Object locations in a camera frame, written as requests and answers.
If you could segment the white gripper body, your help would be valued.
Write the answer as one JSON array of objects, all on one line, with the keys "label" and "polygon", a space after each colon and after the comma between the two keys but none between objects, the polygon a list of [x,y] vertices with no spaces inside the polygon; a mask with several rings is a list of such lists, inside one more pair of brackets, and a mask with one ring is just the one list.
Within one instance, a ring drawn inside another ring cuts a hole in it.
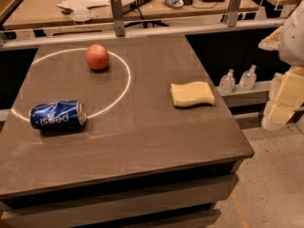
[{"label": "white gripper body", "polygon": [[262,39],[259,42],[258,47],[268,51],[278,50],[281,31],[282,31],[282,27],[277,28],[269,36]]}]

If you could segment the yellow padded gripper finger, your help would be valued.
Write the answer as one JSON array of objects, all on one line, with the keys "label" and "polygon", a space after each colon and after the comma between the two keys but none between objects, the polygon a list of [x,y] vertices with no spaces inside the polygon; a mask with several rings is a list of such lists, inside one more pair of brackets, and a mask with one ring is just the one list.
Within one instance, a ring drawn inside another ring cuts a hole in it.
[{"label": "yellow padded gripper finger", "polygon": [[266,104],[261,125],[266,130],[278,130],[283,127],[294,114],[295,112],[290,108]]},{"label": "yellow padded gripper finger", "polygon": [[298,109],[304,104],[304,67],[292,66],[283,76],[275,104]]}]

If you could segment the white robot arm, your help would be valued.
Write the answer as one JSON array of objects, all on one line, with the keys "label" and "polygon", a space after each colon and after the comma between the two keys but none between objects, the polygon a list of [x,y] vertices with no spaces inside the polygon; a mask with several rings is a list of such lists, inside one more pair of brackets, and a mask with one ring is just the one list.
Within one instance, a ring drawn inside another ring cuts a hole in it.
[{"label": "white robot arm", "polygon": [[263,112],[262,127],[278,130],[304,104],[304,1],[258,47],[277,50],[279,59],[291,66],[284,74],[275,74]]}]

